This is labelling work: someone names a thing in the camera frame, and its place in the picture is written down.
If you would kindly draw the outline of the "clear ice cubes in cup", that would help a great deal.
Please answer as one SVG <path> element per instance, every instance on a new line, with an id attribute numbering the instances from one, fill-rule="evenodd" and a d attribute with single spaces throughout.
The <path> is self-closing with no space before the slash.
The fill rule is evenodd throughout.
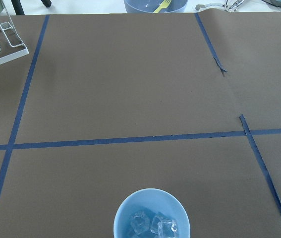
<path id="1" fill-rule="evenodd" d="M 140 210 L 130 217 L 128 238 L 177 238 L 177 221 L 158 212 Z"/>

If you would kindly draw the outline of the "blue bowl with fork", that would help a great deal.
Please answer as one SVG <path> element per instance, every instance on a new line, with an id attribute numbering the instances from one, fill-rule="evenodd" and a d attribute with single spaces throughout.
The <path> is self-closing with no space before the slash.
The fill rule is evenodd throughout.
<path id="1" fill-rule="evenodd" d="M 162 0 L 124 0 L 127 13 L 153 13 Z M 159 13 L 182 13 L 184 12 L 187 0 L 172 0 L 167 8 L 161 9 Z"/>

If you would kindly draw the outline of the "yellow plastic fork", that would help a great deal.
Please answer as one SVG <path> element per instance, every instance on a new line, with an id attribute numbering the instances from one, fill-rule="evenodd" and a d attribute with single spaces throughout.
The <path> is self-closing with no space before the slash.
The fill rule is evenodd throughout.
<path id="1" fill-rule="evenodd" d="M 172 0 L 163 0 L 153 13 L 159 13 L 161 10 L 166 9 L 171 4 Z"/>

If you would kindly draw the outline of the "light blue plastic cup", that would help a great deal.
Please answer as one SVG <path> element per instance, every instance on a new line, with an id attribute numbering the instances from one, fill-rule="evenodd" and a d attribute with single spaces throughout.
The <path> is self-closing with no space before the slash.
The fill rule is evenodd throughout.
<path id="1" fill-rule="evenodd" d="M 131 216 L 138 211 L 145 212 L 149 219 L 153 219 L 156 214 L 175 219 L 178 237 L 190 237 L 190 222 L 182 204 L 166 191 L 146 188 L 132 193 L 119 206 L 113 222 L 113 236 L 115 238 L 128 237 L 127 231 L 131 228 Z"/>

